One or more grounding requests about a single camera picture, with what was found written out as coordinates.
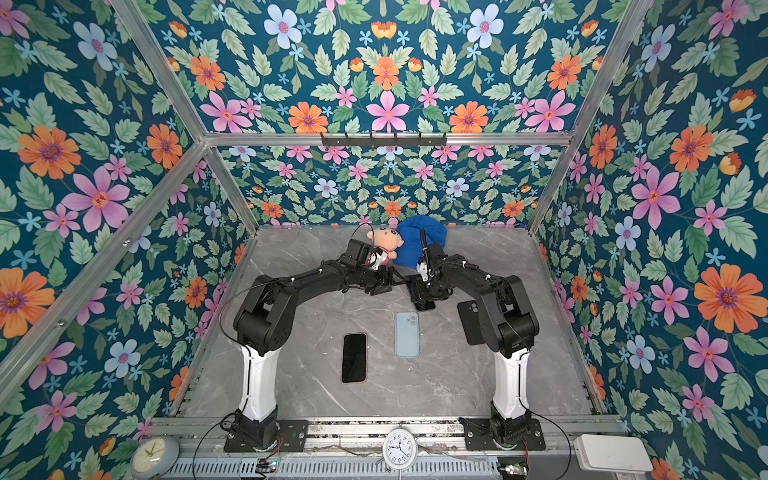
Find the blue-edged smartphone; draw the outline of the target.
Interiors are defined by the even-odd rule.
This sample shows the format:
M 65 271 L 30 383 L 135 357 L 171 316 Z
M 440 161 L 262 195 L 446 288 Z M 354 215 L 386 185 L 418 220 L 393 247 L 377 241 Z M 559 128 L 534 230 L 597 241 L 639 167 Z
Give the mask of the blue-edged smartphone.
M 414 305 L 414 308 L 419 312 L 430 311 L 436 308 L 435 302 L 429 299 L 424 299 L 416 296 L 416 297 L 412 297 L 411 301 Z

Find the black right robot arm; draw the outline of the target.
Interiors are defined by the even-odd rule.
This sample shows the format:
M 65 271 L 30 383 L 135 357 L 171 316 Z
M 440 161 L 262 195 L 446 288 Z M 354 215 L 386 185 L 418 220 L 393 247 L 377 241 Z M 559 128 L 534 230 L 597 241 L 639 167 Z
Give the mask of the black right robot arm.
M 456 289 L 470 299 L 457 304 L 466 341 L 494 353 L 495 387 L 486 431 L 494 444 L 510 449 L 533 429 L 528 401 L 528 364 L 540 325 L 522 280 L 482 270 L 420 232 L 421 257 L 416 275 L 406 278 L 418 311 L 435 308 Z

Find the purple-edged smartphone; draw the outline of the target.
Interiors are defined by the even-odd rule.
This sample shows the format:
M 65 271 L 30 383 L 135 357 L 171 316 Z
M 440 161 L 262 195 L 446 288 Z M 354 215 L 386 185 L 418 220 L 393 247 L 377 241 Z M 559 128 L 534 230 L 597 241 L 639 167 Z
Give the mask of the purple-edged smartphone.
M 343 340 L 341 381 L 360 383 L 367 378 L 367 336 L 348 334 Z

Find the light blue phone case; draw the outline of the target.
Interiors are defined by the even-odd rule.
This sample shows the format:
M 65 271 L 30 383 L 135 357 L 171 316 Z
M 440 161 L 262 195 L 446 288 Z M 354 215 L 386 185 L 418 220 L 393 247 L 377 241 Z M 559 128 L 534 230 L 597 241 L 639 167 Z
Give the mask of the light blue phone case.
M 416 312 L 395 314 L 395 356 L 413 359 L 420 356 L 420 322 Z

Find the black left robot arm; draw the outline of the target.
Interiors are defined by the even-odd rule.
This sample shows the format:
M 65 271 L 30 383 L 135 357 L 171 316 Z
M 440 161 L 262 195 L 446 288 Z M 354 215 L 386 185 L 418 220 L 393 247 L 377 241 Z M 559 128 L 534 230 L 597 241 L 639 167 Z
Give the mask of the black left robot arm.
M 397 284 L 396 270 L 383 251 L 355 239 L 339 258 L 325 260 L 306 272 L 257 277 L 233 320 L 242 353 L 243 376 L 241 398 L 234 413 L 234 433 L 227 446 L 266 451 L 278 442 L 278 359 L 301 304 L 350 289 L 375 296 L 390 292 Z

